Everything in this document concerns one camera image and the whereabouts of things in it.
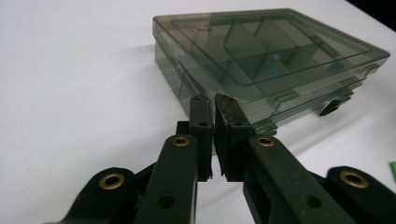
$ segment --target transparent plastic box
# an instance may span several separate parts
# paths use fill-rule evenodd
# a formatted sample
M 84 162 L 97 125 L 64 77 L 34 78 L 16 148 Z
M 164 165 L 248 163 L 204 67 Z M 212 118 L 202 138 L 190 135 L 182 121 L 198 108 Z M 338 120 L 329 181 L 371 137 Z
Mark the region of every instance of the transparent plastic box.
M 235 98 L 257 133 L 333 112 L 389 54 L 291 9 L 157 16 L 155 58 L 189 114 L 206 92 Z

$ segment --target white table surface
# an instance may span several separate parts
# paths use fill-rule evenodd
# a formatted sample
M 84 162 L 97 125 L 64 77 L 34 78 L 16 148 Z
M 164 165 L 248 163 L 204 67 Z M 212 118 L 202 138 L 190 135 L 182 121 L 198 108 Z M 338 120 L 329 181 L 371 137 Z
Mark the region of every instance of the white table surface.
M 396 33 L 341 0 L 0 1 L 0 223 L 64 217 L 109 167 L 138 172 L 187 117 L 154 62 L 156 15 L 289 7 L 396 55 Z M 396 58 L 352 100 L 276 136 L 310 171 L 362 169 L 396 192 Z M 253 223 L 242 185 L 200 183 L 196 223 Z

